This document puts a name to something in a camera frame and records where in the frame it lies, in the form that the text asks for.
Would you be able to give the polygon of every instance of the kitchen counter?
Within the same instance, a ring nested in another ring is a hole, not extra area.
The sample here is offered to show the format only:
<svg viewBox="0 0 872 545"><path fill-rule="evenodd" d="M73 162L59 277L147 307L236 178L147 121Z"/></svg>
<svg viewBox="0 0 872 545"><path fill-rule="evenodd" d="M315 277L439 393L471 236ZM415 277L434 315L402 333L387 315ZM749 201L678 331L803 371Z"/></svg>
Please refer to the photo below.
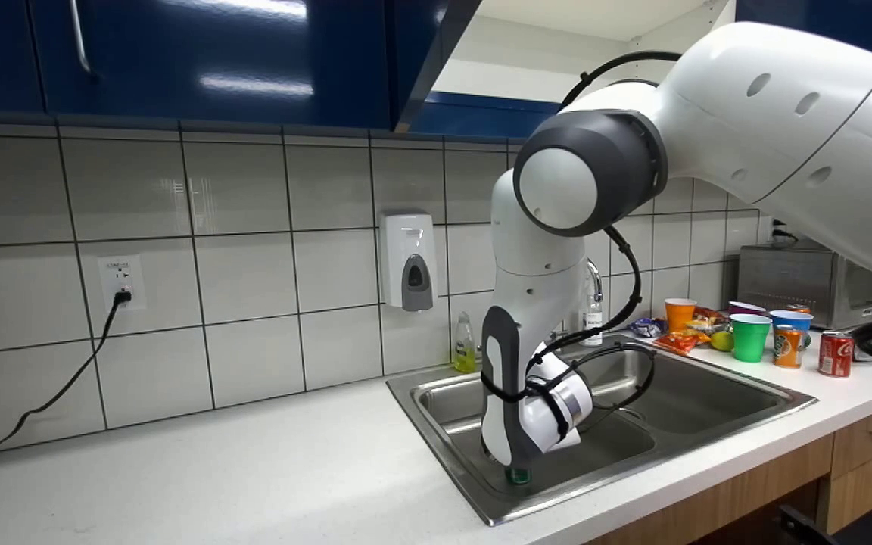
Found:
<svg viewBox="0 0 872 545"><path fill-rule="evenodd" d="M0 543L580 543L872 414L853 378L698 360L816 396L554 509L483 528L384 383L0 453Z"/></svg>

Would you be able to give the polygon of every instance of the red can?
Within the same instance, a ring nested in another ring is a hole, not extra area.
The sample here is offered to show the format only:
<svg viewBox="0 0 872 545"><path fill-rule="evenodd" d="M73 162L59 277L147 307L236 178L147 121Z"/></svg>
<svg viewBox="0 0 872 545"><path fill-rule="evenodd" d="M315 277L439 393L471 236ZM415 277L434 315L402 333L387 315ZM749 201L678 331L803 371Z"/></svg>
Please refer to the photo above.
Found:
<svg viewBox="0 0 872 545"><path fill-rule="evenodd" d="M823 331L821 337L821 373L849 378L853 365L853 337L837 331Z"/></svg>

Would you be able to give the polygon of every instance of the stainless steel sink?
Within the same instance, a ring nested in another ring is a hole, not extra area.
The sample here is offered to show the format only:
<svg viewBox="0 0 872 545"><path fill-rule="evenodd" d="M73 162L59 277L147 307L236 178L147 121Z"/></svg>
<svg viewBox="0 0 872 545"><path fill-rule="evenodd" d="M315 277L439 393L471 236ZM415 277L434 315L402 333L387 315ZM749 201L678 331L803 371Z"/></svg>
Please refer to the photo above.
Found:
<svg viewBox="0 0 872 545"><path fill-rule="evenodd" d="M390 391L415 430L426 438L444 473L487 520L511 520L583 491L602 487L651 464L678 458L745 428L813 403L806 393L775 389L691 358L638 347L625 337L607 337L607 354L592 347L564 350L564 360L586 360L592 399L610 407L635 391L653 360L653 385L625 409L592 411L580 428L580 445L505 468L481 445L477 375L417 373L390 378Z"/></svg>

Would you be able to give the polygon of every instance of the can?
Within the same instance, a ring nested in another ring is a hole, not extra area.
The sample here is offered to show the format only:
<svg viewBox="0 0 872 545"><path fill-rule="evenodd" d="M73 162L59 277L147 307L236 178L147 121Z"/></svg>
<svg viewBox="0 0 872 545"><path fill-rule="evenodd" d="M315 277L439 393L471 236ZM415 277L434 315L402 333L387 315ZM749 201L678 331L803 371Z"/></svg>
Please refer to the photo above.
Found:
<svg viewBox="0 0 872 545"><path fill-rule="evenodd" d="M821 373L849 378L853 365L853 337L837 331L823 331L821 337Z"/></svg>
<svg viewBox="0 0 872 545"><path fill-rule="evenodd" d="M775 328L775 365L798 371L803 364L803 331Z"/></svg>

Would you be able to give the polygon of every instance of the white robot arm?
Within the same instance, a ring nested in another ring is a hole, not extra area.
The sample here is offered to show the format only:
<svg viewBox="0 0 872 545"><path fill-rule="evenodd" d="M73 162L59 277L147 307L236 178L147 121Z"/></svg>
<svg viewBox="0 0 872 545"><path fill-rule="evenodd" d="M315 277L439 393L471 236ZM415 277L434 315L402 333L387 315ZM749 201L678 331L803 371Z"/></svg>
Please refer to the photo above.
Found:
<svg viewBox="0 0 872 545"><path fill-rule="evenodd" d="M526 364L577 307L580 236L671 178L712 181L872 271L872 52L728 24L661 88L600 88L526 138L494 189L481 435L501 467L576 445L583 383L556 358ZM565 383L526 396L554 373Z"/></svg>

